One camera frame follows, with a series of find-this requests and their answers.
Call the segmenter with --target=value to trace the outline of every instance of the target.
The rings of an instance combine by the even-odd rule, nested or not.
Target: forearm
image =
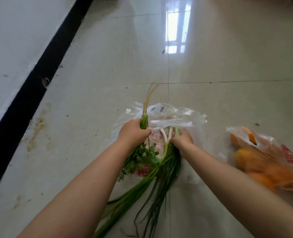
[[[293,208],[245,173],[189,145],[185,158],[222,204],[254,236],[293,237]]]
[[[116,141],[79,173],[19,237],[87,237],[93,234],[132,149],[129,144]]]

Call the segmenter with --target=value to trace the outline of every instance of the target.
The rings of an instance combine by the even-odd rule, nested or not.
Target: black baseboard
[[[0,180],[93,0],[77,0],[0,121]]]

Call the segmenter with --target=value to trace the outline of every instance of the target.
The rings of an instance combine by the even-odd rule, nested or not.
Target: hand
[[[126,142],[132,148],[142,144],[151,134],[151,129],[141,129],[140,120],[133,119],[125,123],[120,130],[118,140]]]
[[[181,136],[173,137],[169,142],[174,144],[174,146],[180,150],[181,156],[185,158],[184,148],[193,144],[193,139],[187,131],[183,130]]]

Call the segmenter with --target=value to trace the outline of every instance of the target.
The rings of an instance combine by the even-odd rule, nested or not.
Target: tile floor
[[[203,147],[216,156],[230,125],[293,151],[287,0],[94,0],[61,65],[0,183],[0,237],[15,237],[108,146],[115,120],[153,82],[150,104],[207,115]],[[31,143],[38,117],[46,125]],[[251,237],[204,184],[174,187],[170,204],[156,237]],[[107,237],[130,233],[138,207]]]

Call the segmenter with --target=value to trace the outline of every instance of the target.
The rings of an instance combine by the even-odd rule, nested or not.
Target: right hand
[[[187,131],[183,130],[181,136],[173,137],[169,142],[180,150],[181,156],[184,158],[184,148],[193,144],[193,139]]]

